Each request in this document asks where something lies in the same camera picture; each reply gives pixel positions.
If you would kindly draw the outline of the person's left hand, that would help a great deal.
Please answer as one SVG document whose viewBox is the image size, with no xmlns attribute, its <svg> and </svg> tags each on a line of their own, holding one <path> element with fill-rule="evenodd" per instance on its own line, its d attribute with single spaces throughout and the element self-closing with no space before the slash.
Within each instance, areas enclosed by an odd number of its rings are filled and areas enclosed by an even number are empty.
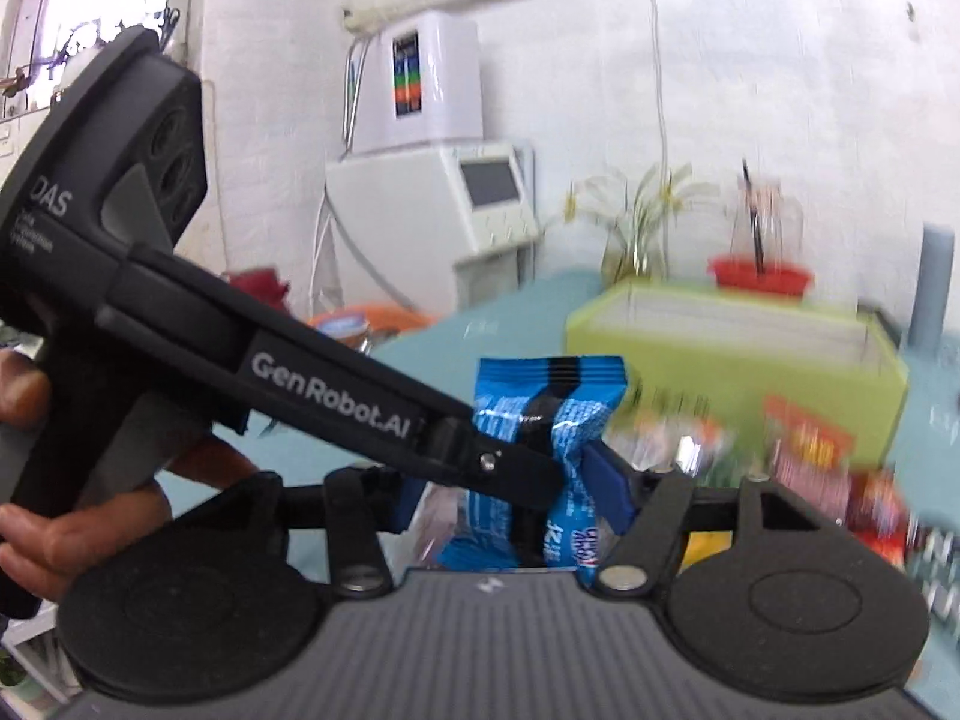
<svg viewBox="0 0 960 720">
<path fill-rule="evenodd" d="M 2 422 L 31 431 L 46 416 L 50 380 L 13 349 L 2 353 Z M 167 464 L 173 474 L 223 489 L 254 476 L 249 458 L 213 434 L 195 437 Z M 9 502 L 2 507 L 2 572 L 41 600 L 62 600 L 75 580 L 171 522 L 171 502 L 154 479 L 137 486 L 103 486 L 98 478 L 70 509 L 54 517 Z"/>
</svg>

